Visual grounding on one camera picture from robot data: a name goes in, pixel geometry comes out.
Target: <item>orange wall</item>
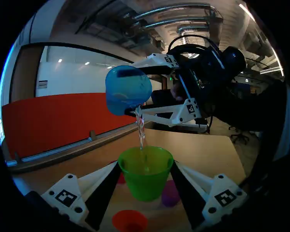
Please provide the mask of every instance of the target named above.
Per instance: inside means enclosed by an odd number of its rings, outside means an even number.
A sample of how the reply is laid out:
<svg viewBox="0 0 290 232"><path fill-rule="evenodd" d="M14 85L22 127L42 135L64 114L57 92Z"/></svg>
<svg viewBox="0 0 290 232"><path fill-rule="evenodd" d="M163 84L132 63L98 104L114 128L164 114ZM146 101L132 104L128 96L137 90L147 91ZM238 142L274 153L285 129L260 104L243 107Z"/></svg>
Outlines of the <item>orange wall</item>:
<svg viewBox="0 0 290 232"><path fill-rule="evenodd" d="M5 139L12 158L36 155L130 124L130 116L111 114L105 93L35 97L2 107Z"/></svg>

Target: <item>desk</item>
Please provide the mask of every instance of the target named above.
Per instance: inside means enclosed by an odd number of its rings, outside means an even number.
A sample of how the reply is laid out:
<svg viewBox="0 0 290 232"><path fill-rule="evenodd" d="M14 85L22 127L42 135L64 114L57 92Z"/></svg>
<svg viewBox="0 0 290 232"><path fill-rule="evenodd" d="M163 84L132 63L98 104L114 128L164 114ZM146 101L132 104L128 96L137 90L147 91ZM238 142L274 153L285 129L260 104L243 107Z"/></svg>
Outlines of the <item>desk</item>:
<svg viewBox="0 0 290 232"><path fill-rule="evenodd" d="M213 177L224 173L239 184L245 172L229 137L218 135L196 135L145 129L146 143L168 150L175 160ZM138 131L106 144L86 154L43 169L13 177L22 194L34 190L43 194L65 174L77 177L92 173L113 160L130 147L139 146Z"/></svg>
<svg viewBox="0 0 290 232"><path fill-rule="evenodd" d="M241 161L229 137L150 129L145 130L145 135L148 145L168 150L175 160L206 176L213 177L224 173L237 184L245 178ZM138 131L60 164L15 175L14 181L23 194L30 190L42 194L65 174L73 173L82 177L117 160L121 152L135 146L139 146ZM115 188L100 231L117 231L112 226L112 217L125 209L138 210L148 218L145 232L191 231L181 202L171 209L164 207L161 199L150 203L140 202L132 197L126 184L117 185Z"/></svg>

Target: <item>orange cup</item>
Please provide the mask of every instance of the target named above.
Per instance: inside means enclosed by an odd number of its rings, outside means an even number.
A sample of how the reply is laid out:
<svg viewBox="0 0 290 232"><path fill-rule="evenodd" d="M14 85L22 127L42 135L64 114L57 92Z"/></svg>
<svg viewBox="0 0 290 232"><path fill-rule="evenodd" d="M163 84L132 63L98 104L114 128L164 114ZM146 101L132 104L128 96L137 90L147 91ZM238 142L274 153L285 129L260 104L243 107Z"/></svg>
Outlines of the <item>orange cup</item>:
<svg viewBox="0 0 290 232"><path fill-rule="evenodd" d="M113 216L112 223L120 232L142 232L147 227L147 218L135 210L122 210Z"/></svg>

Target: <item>water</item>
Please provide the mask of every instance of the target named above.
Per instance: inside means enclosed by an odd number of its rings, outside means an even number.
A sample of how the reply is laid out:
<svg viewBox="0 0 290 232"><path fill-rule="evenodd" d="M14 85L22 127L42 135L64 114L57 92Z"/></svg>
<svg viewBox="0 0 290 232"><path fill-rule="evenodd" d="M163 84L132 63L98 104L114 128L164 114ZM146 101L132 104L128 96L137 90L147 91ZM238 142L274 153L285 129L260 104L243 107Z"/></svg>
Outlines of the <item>water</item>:
<svg viewBox="0 0 290 232"><path fill-rule="evenodd" d="M144 130L144 119L143 119L143 115L141 113L141 106L139 105L135 111L134 111L135 115L136 115L136 122L138 125L138 135L140 138L140 159L144 164L144 174L148 174L149 172L149 166L147 164L147 154L146 152L143 152L143 146L144 146L144 141L145 141L145 130Z"/></svg>
<svg viewBox="0 0 290 232"><path fill-rule="evenodd" d="M144 119L141 113L141 106L138 106L135 109L135 115L136 115L136 122L138 125L138 135L140 137L140 147L141 147L141 150L143 150L143 145L144 145L144 140L145 140L145 131L144 131Z"/></svg>

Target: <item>air duct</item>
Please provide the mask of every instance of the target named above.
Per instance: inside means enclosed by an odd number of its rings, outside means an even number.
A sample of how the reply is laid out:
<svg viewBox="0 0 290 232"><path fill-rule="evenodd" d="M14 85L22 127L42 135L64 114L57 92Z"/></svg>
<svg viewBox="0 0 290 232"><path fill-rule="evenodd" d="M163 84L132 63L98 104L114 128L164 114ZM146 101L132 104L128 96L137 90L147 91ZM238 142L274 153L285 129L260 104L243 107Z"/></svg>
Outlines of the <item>air duct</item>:
<svg viewBox="0 0 290 232"><path fill-rule="evenodd" d="M177 24L177 23L193 23L193 22L208 22L211 17L205 16L205 17L180 17L180 18L174 18L174 19L166 19L158 22L154 22L151 24L143 25L141 28L143 30L152 29L155 27L170 25L170 24Z"/></svg>
<svg viewBox="0 0 290 232"><path fill-rule="evenodd" d="M186 32L198 32L198 31L208 31L208 25L204 24L204 25L198 25L198 26L182 26L179 27L177 30L177 33L182 36L184 35ZM183 38L183 43L184 44L188 44L189 41L187 39L187 37Z"/></svg>
<svg viewBox="0 0 290 232"><path fill-rule="evenodd" d="M136 16L132 17L132 19L140 20L140 19L143 19L147 16L151 16L151 15L155 15L155 14L165 13L165 12L174 11L174 10L192 9L192 8L209 10L211 16L214 16L214 17L216 16L216 10L210 4L207 4L207 3L187 3L187 4L179 4L179 5L170 5L170 6L159 7L159 8L141 13L139 15L136 15Z"/></svg>

